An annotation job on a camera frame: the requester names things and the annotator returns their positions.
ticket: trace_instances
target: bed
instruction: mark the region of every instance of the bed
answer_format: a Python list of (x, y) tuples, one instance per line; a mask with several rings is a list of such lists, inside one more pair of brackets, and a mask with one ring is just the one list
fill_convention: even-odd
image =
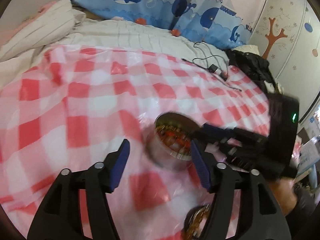
[[(193, 166), (172, 173), (146, 157), (150, 125), (159, 114), (176, 111), (199, 124), (267, 135), (267, 98), (212, 45), (194, 46), (152, 26), (85, 16), (61, 0), (0, 50), (0, 203), (27, 237), (45, 192), (63, 168), (87, 169), (127, 138), (131, 157), (119, 188), (108, 196), (121, 239), (180, 239), (188, 210), (212, 197)], [(195, 63), (228, 68), (227, 84), (236, 89), (191, 63), (209, 55), (219, 57)], [(90, 237), (81, 196), (84, 233)], [(236, 230), (239, 197), (235, 192), (228, 237)]]

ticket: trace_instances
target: black device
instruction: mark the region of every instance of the black device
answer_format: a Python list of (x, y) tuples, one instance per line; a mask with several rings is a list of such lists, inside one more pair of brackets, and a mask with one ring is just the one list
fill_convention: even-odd
[[(285, 95), (269, 94), (270, 133), (268, 137), (240, 128), (221, 129), (204, 124), (191, 136), (202, 150), (215, 144), (227, 156), (227, 162), (245, 170), (257, 169), (265, 179), (295, 178), (290, 166), (298, 128), (299, 102)], [(240, 145), (230, 144), (234, 139)]]
[[(5, 11), (9, 2), (11, 0), (0, 0), (0, 15)], [(318, 18), (320, 18), (320, 2), (319, 0), (308, 0), (309, 4), (315, 11)], [(305, 115), (300, 119), (304, 120), (308, 113), (313, 109), (314, 105), (318, 102), (320, 93), (317, 95), (316, 99), (305, 113)], [(299, 231), (294, 240), (304, 240), (304, 239), (318, 239), (320, 235), (320, 205), (317, 206), (316, 211), (313, 213), (308, 222), (305, 223), (303, 228)], [(14, 227), (6, 213), (0, 206), (0, 239), (5, 240), (25, 240), (25, 238), (19, 233), (19, 231)]]
[[(271, 96), (270, 100), (273, 105), (270, 110), (271, 129), (283, 131), (271, 130), (272, 136), (269, 138), (237, 128), (220, 129), (208, 124), (194, 134), (195, 138), (191, 142), (192, 161), (202, 186), (209, 193), (215, 193), (200, 240), (225, 239), (236, 189), (242, 192), (238, 228), (232, 240), (291, 239), (285, 217), (261, 171), (270, 177), (279, 177), (285, 171), (285, 163), (280, 160), (285, 162), (287, 157), (278, 158), (277, 155), (282, 150), (285, 153), (292, 152), (297, 124), (291, 112), (298, 114), (299, 104), (282, 95)], [(242, 146), (235, 148), (229, 145), (227, 141), (230, 138), (237, 139)], [(276, 147), (280, 139), (288, 140), (284, 149), (280, 147), (281, 150)], [(234, 171), (225, 163), (218, 163), (213, 154), (204, 151), (204, 144), (208, 142), (218, 143), (229, 158), (246, 161), (250, 172)], [(266, 154), (270, 150), (274, 151), (273, 158), (279, 162), (268, 158)], [(82, 231), (79, 189), (86, 190), (93, 239), (119, 240), (105, 193), (111, 194), (118, 187), (129, 152), (130, 144), (125, 139), (117, 152), (108, 154), (103, 162), (94, 164), (88, 170), (62, 170), (36, 212), (28, 240), (88, 239)]]

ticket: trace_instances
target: tree wall decal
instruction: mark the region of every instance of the tree wall decal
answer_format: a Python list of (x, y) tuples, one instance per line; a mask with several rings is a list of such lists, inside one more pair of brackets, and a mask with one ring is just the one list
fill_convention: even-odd
[[(255, 31), (256, 34), (264, 36), (268, 40), (268, 46), (262, 55), (264, 59), (268, 59), (269, 53), (274, 46), (277, 46), (279, 51), (282, 51), (287, 49), (288, 42), (294, 43), (296, 34), (292, 34), (292, 31), (295, 31), (298, 25), (296, 22), (290, 21), (289, 14), (285, 14), (282, 7), (276, 9), (270, 6), (267, 9), (265, 17), (263, 17)], [(275, 59), (276, 55), (272, 54), (271, 58)]]
[(266, 34), (265, 35), (265, 37), (268, 39), (268, 47), (267, 47), (267, 49), (266, 49), (266, 51), (264, 52), (264, 54), (262, 55), (262, 57), (264, 58), (264, 59), (267, 59), (268, 58), (268, 56), (269, 56), (269, 53), (270, 53), (270, 50), (271, 50), (271, 48), (272, 48), (272, 46), (275, 44), (275, 42), (277, 41), (277, 40), (279, 40), (280, 38), (287, 38), (288, 37), (288, 35), (285, 35), (284, 34), (284, 28), (281, 28), (281, 31), (280, 31), (280, 33), (279, 33), (279, 35), (277, 35), (277, 36), (275, 36), (274, 34), (273, 34), (273, 24), (275, 23), (275, 20), (276, 20), (276, 18), (270, 18), (269, 17), (269, 22), (270, 22), (270, 31), (269, 31), (269, 34)]

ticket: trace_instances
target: black jacket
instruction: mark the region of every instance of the black jacket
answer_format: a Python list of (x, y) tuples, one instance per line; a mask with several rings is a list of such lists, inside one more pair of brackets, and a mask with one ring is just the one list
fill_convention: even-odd
[(237, 50), (225, 50), (229, 58), (229, 65), (234, 65), (240, 68), (265, 94), (267, 88), (264, 81), (273, 84), (276, 87), (276, 82), (269, 70), (269, 62), (253, 53), (243, 53)]
[(313, 198), (305, 189), (294, 187), (294, 193), (298, 197), (298, 203), (295, 208), (285, 217), (292, 238), (297, 235), (305, 223), (308, 223), (308, 218), (311, 217), (316, 209)]

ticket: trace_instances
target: pink blanket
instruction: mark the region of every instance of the pink blanket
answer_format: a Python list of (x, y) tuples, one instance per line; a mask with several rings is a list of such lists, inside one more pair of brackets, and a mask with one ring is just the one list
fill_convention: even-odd
[[(267, 135), (268, 101), (239, 69), (224, 86), (175, 57), (143, 51), (57, 46), (7, 85), (0, 96), (0, 203), (26, 236), (36, 210), (63, 168), (84, 170), (115, 151), (131, 153), (119, 187), (107, 199), (122, 240), (180, 239), (187, 212), (212, 199), (192, 166), (173, 173), (155, 166), (144, 141), (163, 112), (203, 124)], [(228, 237), (236, 230), (236, 193)], [(90, 236), (85, 202), (84, 231)]]

